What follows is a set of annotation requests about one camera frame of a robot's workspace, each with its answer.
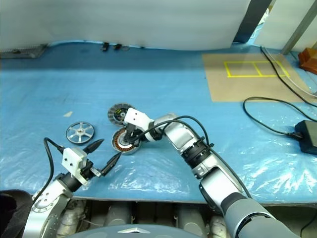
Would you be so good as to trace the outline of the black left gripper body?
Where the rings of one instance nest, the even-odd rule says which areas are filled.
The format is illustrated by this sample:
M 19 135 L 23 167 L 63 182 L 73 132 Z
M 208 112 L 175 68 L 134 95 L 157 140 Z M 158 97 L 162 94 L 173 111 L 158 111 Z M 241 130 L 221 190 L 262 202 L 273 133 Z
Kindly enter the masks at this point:
M 85 180 L 91 180 L 93 177 L 100 177 L 102 174 L 98 169 L 94 167 L 93 162 L 88 160 L 85 167 L 81 169 L 80 175 Z

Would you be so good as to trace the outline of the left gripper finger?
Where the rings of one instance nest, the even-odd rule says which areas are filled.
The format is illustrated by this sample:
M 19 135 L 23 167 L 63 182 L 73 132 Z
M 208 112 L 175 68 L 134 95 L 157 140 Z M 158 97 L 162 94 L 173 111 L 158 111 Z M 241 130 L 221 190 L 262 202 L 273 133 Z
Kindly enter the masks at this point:
M 117 154 L 115 154 L 114 156 L 112 156 L 109 161 L 107 162 L 106 166 L 101 169 L 100 173 L 101 175 L 104 177 L 107 173 L 109 173 L 112 168 L 116 165 L 117 161 L 119 160 L 120 156 L 121 156 L 122 152 L 119 152 Z
M 103 143 L 103 139 L 99 139 L 99 140 L 96 140 L 94 142 L 92 142 L 91 144 L 87 145 L 83 151 L 85 153 L 93 153 L 102 143 Z

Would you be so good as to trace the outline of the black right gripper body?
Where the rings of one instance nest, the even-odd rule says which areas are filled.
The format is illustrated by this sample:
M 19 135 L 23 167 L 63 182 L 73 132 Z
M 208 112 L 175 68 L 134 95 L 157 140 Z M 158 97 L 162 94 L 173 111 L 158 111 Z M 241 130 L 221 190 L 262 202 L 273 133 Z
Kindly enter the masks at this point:
M 135 125 L 128 123 L 126 125 L 126 133 L 129 133 L 132 139 L 137 138 L 142 133 L 142 131 L 138 129 Z

